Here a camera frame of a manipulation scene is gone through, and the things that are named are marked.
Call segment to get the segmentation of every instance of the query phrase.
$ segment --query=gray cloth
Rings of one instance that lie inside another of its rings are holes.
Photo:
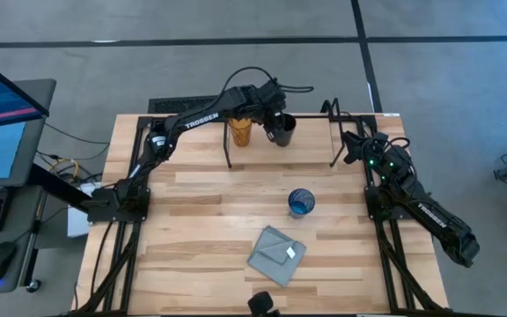
[[[295,252],[292,259],[287,253],[289,248]],[[247,263],[282,287],[286,287],[305,252],[305,245],[268,225],[263,229]]]

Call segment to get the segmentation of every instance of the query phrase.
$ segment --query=wooden tabletop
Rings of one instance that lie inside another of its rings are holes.
[[[137,118],[117,116],[104,184],[126,177]],[[377,114],[377,122],[390,137],[404,136],[399,116]],[[343,127],[355,130],[354,124]],[[388,312],[377,237],[364,202],[363,165],[348,166],[341,159],[335,167],[328,165],[341,146],[337,123],[299,120],[294,143],[284,149],[258,137],[261,127],[253,129],[250,146],[256,151],[232,147],[232,169],[224,160],[222,124],[209,123],[183,134],[169,162],[153,171],[129,314],[249,313],[247,301],[258,291],[269,291],[282,313]],[[303,219],[288,216],[287,197],[295,188],[307,188],[316,197],[313,212]],[[267,225],[307,247],[287,288],[246,263]],[[89,298],[106,227],[94,225],[89,233],[77,281],[82,304]],[[447,306],[430,234],[414,220],[400,221],[400,230],[410,271],[438,304]],[[115,233],[113,225],[97,285],[110,267]],[[394,267],[393,273],[399,306],[404,306]],[[120,304],[123,277],[124,272],[113,307]]]

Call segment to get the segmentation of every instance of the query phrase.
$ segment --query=towel label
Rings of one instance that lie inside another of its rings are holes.
[[[291,259],[292,259],[292,258],[294,258],[294,257],[295,257],[295,255],[296,255],[296,254],[295,254],[295,251],[293,251],[292,247],[289,247],[289,248],[287,249],[287,254],[289,255],[289,257],[290,257]]]

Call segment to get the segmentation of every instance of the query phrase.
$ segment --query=black floor stripe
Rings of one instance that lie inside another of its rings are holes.
[[[369,43],[479,43],[507,42],[507,35],[478,36],[371,36]]]
[[[364,35],[362,19],[356,18],[357,32]],[[341,44],[359,43],[485,43],[507,42],[507,35],[487,36],[422,36],[422,37],[268,37],[229,39],[179,39],[179,40],[121,40],[121,41],[24,41],[0,42],[0,48],[130,48],[207,45],[253,45],[253,44]]]
[[[125,41],[28,41],[0,42],[0,48],[127,48],[203,45],[252,45],[252,44],[335,44],[357,43],[356,37],[268,37],[188,40],[125,40]]]
[[[359,39],[359,47],[361,48],[361,57],[363,58],[365,77],[367,78],[369,89],[371,90],[371,102],[373,105],[373,111],[376,113],[382,113],[383,106],[381,105],[380,97],[378,96],[377,79],[375,78],[375,71],[373,70],[371,53],[369,52],[367,36],[365,35],[363,16],[361,15],[359,1],[351,0],[351,7],[353,8],[353,17],[356,21],[357,38]]]

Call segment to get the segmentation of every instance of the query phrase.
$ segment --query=yellow cup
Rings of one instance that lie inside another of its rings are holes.
[[[234,144],[239,147],[247,146],[250,144],[250,136],[252,135],[252,120],[250,119],[230,119],[230,132],[234,139]]]

